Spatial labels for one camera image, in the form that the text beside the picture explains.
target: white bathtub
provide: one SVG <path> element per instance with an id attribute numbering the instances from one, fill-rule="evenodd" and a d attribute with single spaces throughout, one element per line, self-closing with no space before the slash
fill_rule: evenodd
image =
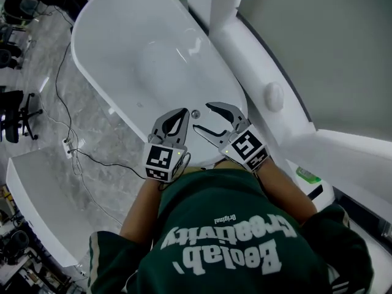
<path id="1" fill-rule="evenodd" d="M 82 74 L 144 141 L 164 113 L 199 110 L 186 139 L 191 165 L 221 159 L 193 124 L 216 132 L 231 128 L 207 102 L 236 105 L 247 116 L 242 88 L 178 0 L 90 0 L 71 48 Z"/>

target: marble floor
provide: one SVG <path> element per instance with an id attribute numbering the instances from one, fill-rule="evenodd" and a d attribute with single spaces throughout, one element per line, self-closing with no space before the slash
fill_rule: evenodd
<path id="1" fill-rule="evenodd" d="M 69 124 L 66 109 L 56 96 L 55 79 L 70 42 L 70 24 L 55 10 L 52 16 L 40 17 L 38 20 L 28 26 L 33 43 L 26 53 L 23 68 L 1 69 L 0 86 L 7 86 L 8 91 L 18 89 L 25 94 L 36 93 L 31 111 L 41 108 L 42 100 L 51 118 Z M 83 144 L 81 149 L 84 152 L 101 162 L 120 163 L 140 169 L 142 140 L 82 76 L 70 49 L 59 73 L 58 90 L 69 108 L 72 128 L 78 135 L 79 145 Z M 44 149 L 51 156 L 53 170 L 62 190 L 82 210 L 93 229 L 119 232 L 120 225 L 92 202 L 81 176 L 77 175 L 77 171 L 74 173 L 72 160 L 66 157 L 62 141 L 66 138 L 68 128 L 50 120 L 45 113 L 36 117 L 31 124 L 32 131 L 39 136 L 38 140 L 21 137 L 18 144 L 6 140 L 0 143 L 0 183 L 5 183 L 10 157 Z M 85 185 L 95 201 L 122 222 L 143 180 L 128 169 L 103 167 L 85 156 L 78 157 Z"/>

